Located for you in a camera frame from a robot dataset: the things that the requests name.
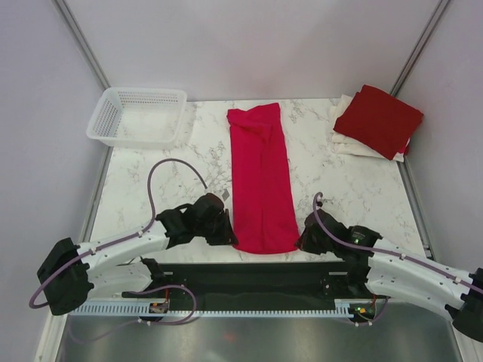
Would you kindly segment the bright red t shirt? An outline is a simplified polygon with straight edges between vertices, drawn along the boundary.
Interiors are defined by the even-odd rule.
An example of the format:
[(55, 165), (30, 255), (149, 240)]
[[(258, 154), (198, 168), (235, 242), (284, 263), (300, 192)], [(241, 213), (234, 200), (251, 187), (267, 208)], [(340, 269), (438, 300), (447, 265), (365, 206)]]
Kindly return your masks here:
[(290, 253), (300, 233), (278, 103), (230, 109), (232, 205), (237, 249)]

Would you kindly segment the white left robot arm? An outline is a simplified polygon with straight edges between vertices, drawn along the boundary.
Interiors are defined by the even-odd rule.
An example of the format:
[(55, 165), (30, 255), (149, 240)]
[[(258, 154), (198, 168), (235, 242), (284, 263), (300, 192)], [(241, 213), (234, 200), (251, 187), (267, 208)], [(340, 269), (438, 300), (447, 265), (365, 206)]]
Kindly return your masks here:
[(55, 316), (74, 311), (102, 294), (142, 290), (148, 296), (159, 296), (166, 280), (153, 263), (145, 262), (136, 271), (127, 263), (188, 244), (194, 238), (203, 238), (210, 246), (238, 243), (229, 211), (212, 193), (193, 204), (164, 210), (132, 233), (82, 244), (71, 238), (58, 241), (37, 271), (39, 291)]

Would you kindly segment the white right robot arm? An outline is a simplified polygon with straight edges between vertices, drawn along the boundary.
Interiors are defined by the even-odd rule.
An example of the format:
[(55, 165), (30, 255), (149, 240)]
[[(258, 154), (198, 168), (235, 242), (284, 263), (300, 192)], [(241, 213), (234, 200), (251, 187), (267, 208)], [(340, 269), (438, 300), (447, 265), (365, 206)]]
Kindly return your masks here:
[(348, 262), (345, 285), (351, 295), (369, 292), (410, 303), (442, 316), (464, 336), (482, 340), (481, 268), (459, 270), (412, 254), (367, 227), (346, 227), (321, 209), (306, 218), (296, 246)]

